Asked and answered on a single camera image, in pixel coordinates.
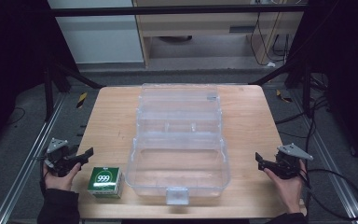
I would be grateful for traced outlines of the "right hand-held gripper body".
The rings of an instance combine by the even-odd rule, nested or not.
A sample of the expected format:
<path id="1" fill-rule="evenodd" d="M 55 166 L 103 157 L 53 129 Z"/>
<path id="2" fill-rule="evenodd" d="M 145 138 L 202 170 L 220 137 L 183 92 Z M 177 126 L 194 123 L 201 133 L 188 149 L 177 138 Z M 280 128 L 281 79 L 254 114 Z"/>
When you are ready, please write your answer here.
<path id="1" fill-rule="evenodd" d="M 313 157 L 309 153 L 295 144 L 280 146 L 277 149 L 276 162 L 278 164 L 278 171 L 275 175 L 281 179 L 290 179 L 300 174 L 300 159 L 313 160 Z"/>

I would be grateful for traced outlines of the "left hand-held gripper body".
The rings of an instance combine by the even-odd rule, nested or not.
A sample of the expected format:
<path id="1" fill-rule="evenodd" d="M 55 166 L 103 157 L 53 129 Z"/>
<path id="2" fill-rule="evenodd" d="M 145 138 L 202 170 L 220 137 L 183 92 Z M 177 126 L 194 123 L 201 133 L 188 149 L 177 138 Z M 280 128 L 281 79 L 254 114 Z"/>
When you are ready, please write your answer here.
<path id="1" fill-rule="evenodd" d="M 78 163 L 77 148 L 69 147 L 67 140 L 52 138 L 48 144 L 44 163 L 57 176 L 66 176 Z"/>

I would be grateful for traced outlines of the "green and white box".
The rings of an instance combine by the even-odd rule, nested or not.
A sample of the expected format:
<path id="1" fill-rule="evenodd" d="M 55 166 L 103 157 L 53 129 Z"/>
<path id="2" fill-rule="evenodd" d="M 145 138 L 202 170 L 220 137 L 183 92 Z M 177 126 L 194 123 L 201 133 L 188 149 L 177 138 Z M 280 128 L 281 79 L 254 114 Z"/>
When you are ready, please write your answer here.
<path id="1" fill-rule="evenodd" d="M 123 174 L 119 167 L 94 167 L 88 192 L 96 198 L 120 198 Z"/>

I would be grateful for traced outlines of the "clear plastic storage box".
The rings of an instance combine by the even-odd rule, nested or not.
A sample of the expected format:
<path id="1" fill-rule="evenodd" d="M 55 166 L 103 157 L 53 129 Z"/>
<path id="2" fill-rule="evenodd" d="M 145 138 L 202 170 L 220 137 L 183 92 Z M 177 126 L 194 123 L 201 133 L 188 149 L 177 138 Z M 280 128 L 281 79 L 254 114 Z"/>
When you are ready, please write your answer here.
<path id="1" fill-rule="evenodd" d="M 169 205 L 220 196 L 230 182 L 222 126 L 215 85 L 144 84 L 126 183 Z"/>

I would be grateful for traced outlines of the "person's left hand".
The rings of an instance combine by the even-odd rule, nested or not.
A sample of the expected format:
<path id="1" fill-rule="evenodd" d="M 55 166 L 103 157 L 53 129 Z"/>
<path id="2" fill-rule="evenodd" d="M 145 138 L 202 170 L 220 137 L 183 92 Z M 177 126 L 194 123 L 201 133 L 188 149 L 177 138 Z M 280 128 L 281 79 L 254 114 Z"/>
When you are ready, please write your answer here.
<path id="1" fill-rule="evenodd" d="M 46 165 L 43 167 L 43 177 L 46 184 L 46 189 L 59 189 L 70 191 L 73 180 L 81 168 L 81 164 L 78 162 L 72 170 L 63 177 L 53 175 Z"/>

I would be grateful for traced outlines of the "person's right hand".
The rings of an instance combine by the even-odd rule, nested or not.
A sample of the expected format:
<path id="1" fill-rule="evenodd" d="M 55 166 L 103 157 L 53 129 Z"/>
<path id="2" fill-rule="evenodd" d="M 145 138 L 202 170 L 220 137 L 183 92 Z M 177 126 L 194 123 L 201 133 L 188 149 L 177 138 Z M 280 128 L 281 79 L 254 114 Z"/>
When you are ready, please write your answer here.
<path id="1" fill-rule="evenodd" d="M 303 187 L 302 178 L 297 176 L 290 179 L 281 179 L 268 168 L 264 169 L 264 173 L 274 183 L 286 213 L 300 213 L 300 197 Z"/>

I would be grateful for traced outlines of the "yellow black tape strip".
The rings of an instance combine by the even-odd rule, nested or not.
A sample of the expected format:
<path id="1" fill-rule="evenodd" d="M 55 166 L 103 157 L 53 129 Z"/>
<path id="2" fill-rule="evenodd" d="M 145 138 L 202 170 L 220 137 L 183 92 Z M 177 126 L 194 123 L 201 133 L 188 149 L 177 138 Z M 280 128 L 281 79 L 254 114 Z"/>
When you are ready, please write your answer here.
<path id="1" fill-rule="evenodd" d="M 290 92 L 288 90 L 276 90 L 276 95 L 278 98 L 280 98 L 282 101 L 286 103 L 293 102 Z"/>
<path id="2" fill-rule="evenodd" d="M 76 108 L 81 108 L 82 105 L 84 104 L 86 98 L 87 98 L 87 95 L 88 93 L 87 92 L 82 92 L 79 96 L 79 99 L 77 101 L 77 104 L 76 104 Z"/>

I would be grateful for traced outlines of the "black metal stand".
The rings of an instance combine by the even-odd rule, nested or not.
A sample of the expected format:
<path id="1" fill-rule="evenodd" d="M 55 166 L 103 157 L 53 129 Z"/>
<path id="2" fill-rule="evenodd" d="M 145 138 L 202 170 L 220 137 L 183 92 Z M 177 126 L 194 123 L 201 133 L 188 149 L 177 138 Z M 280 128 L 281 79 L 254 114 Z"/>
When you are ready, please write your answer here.
<path id="1" fill-rule="evenodd" d="M 288 88 L 293 88 L 302 83 L 302 108 L 307 117 L 310 118 L 312 113 L 310 109 L 310 65 L 308 60 L 289 60 L 286 64 L 266 76 L 250 82 L 250 85 L 262 86 L 282 74 L 287 74 L 284 85 Z"/>
<path id="2" fill-rule="evenodd" d="M 73 77 L 77 81 L 93 88 L 101 89 L 103 85 L 98 84 L 84 76 L 74 69 L 68 68 L 55 60 L 48 60 L 45 64 L 44 70 L 44 87 L 45 87 L 45 100 L 46 100 L 46 118 L 45 121 L 49 121 L 53 115 L 53 93 L 52 85 L 55 85 L 59 92 L 68 92 L 71 90 L 71 84 L 69 83 L 67 76 Z"/>

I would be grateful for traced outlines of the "black curtain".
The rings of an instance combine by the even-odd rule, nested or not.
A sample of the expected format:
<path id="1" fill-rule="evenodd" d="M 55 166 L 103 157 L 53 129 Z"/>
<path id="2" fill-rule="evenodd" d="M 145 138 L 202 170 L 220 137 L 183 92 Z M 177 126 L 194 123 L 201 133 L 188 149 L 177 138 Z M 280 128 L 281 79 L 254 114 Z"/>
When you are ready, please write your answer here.
<path id="1" fill-rule="evenodd" d="M 309 0 L 291 49 L 328 77 L 334 113 L 358 152 L 358 0 Z"/>
<path id="2" fill-rule="evenodd" d="M 18 17 L 20 10 L 49 9 L 48 0 L 0 0 L 0 132 L 14 110 L 17 96 L 43 82 L 43 65 L 21 27 L 28 24 L 54 59 L 76 70 L 76 62 L 53 18 Z"/>

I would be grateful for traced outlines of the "white cabinet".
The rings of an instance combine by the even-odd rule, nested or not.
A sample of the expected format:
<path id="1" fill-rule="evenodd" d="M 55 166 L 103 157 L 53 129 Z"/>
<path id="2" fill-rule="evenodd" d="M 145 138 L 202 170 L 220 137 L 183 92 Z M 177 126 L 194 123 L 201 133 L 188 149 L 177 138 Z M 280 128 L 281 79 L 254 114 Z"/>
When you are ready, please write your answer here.
<path id="1" fill-rule="evenodd" d="M 132 7 L 131 0 L 48 0 L 52 9 Z M 135 17 L 57 17 L 77 64 L 142 63 Z"/>

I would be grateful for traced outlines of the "light wooden desk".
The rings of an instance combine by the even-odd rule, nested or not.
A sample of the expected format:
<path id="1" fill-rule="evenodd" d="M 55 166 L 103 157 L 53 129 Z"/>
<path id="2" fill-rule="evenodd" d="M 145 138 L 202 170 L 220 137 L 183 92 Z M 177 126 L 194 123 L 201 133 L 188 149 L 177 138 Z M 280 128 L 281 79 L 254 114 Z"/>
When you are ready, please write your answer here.
<path id="1" fill-rule="evenodd" d="M 131 0 L 136 7 L 283 5 L 301 0 Z M 138 15 L 144 38 L 186 35 L 246 35 L 258 63 L 269 63 L 277 35 L 295 35 L 301 12 Z"/>

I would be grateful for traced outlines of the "aluminium floor rail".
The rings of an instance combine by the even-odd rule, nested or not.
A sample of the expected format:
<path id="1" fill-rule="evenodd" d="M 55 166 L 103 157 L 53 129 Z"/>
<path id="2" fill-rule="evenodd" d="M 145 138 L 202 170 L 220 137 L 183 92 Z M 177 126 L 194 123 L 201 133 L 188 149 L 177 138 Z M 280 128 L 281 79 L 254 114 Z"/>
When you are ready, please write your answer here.
<path id="1" fill-rule="evenodd" d="M 23 162 L 16 178 L 7 193 L 7 196 L 0 205 L 0 224 L 7 224 L 9 217 L 21 196 L 21 193 L 28 181 L 34 165 L 37 163 L 37 157 L 41 153 L 44 145 L 48 141 L 48 136 L 62 110 L 62 104 L 66 98 L 65 93 L 59 93 L 57 100 L 53 105 L 53 112 L 50 118 L 43 123 L 43 126 L 34 140 L 25 161 Z"/>
<path id="2" fill-rule="evenodd" d="M 309 169 L 308 173 L 327 174 L 327 177 L 330 179 L 330 182 L 334 187 L 336 195 L 340 199 L 346 214 L 337 214 L 320 203 L 314 195 L 311 195 L 310 197 L 313 199 L 313 201 L 319 204 L 323 210 L 332 216 L 346 220 L 351 224 L 358 224 L 358 188 L 340 172 L 330 153 L 327 151 L 327 147 L 325 146 L 322 137 L 317 131 L 314 119 L 308 118 L 303 111 L 301 103 L 302 95 L 298 91 L 290 91 L 290 94 L 294 104 L 302 113 L 302 119 L 304 120 L 306 126 L 309 128 L 309 132 L 306 138 L 306 149 L 309 149 L 309 144 L 312 143 L 313 148 L 316 150 L 316 153 L 318 154 L 318 157 L 324 166 L 323 168 Z"/>

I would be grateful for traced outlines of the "black frame crossbar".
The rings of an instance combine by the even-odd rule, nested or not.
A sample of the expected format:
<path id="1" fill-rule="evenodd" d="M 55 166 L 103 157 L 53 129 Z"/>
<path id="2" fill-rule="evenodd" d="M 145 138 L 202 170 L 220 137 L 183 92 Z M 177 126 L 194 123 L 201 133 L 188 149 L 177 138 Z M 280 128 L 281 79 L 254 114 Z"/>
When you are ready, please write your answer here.
<path id="1" fill-rule="evenodd" d="M 309 5 L 216 5 L 216 6 L 169 6 L 169 7 L 102 7 L 102 8 L 59 8 L 50 9 L 48 14 L 55 17 L 81 16 L 127 16 L 127 15 L 170 15 L 209 13 L 258 13 L 258 12 L 299 12 Z"/>

